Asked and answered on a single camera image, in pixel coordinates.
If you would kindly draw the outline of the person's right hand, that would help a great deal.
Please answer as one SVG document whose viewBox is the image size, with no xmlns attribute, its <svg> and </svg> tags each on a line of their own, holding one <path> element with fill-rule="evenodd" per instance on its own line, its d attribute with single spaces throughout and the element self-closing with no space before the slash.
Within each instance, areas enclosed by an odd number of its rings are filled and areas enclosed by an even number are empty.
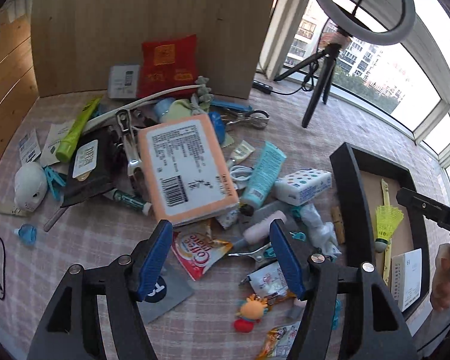
<svg viewBox="0 0 450 360">
<path fill-rule="evenodd" d="M 441 244 L 435 258 L 430 302 L 435 311 L 450 309 L 450 244 Z"/>
</svg>

